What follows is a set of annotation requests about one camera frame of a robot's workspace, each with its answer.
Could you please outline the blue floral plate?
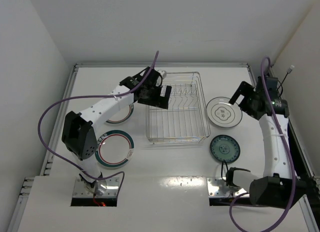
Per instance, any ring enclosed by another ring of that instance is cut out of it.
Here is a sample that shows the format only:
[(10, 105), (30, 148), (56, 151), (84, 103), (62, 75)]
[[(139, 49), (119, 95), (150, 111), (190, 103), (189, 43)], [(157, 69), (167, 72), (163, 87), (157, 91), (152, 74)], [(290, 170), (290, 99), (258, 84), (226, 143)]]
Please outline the blue floral plate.
[(231, 136), (220, 134), (214, 137), (209, 145), (210, 154), (219, 162), (235, 162), (241, 154), (239, 143)]

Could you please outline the red green ringed plate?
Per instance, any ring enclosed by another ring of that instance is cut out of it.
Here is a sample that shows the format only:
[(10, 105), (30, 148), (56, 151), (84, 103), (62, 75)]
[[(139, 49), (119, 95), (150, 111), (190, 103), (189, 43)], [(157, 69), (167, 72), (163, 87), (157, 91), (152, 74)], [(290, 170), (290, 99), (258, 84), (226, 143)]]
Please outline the red green ringed plate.
[(134, 104), (123, 107), (119, 112), (106, 121), (107, 124), (117, 125), (126, 122), (134, 112)]
[(97, 139), (95, 158), (104, 169), (118, 169), (129, 163), (135, 149), (133, 138), (123, 130), (110, 130)]

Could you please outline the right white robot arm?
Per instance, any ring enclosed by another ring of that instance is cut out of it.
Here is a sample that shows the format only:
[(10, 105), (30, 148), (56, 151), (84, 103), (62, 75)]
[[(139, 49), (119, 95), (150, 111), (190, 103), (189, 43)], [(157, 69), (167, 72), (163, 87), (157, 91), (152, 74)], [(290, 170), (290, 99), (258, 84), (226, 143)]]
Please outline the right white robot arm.
[(289, 106), (278, 95), (278, 80), (266, 76), (252, 86), (243, 81), (229, 100), (241, 111), (256, 119), (262, 131), (264, 145), (264, 171), (257, 177), (250, 170), (231, 167), (226, 173), (226, 185), (239, 187), (249, 194), (252, 205), (272, 208), (291, 208), (307, 191), (306, 182), (293, 179), (295, 168), (289, 155)]

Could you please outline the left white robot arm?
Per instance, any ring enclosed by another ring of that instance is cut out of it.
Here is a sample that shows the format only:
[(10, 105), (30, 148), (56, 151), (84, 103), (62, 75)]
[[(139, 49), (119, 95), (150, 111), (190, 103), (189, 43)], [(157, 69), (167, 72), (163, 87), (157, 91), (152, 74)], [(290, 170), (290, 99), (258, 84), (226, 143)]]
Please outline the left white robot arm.
[(94, 195), (105, 192), (107, 181), (94, 158), (98, 150), (96, 133), (100, 127), (121, 109), (135, 102), (160, 109), (168, 109), (172, 87), (165, 89), (161, 95), (163, 80), (167, 73), (146, 67), (134, 76), (128, 76), (111, 91), (111, 93), (78, 113), (66, 114), (61, 140), (72, 153), (76, 165), (80, 167), (80, 179)]

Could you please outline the white plate dark rim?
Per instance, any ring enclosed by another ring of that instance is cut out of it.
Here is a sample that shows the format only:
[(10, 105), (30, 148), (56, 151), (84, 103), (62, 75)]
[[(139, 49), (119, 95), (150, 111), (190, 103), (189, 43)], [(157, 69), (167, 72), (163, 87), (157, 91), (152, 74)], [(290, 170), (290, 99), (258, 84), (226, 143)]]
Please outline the white plate dark rim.
[(221, 128), (233, 128), (243, 118), (243, 112), (238, 104), (230, 104), (228, 97), (212, 98), (206, 105), (206, 114), (209, 121)]

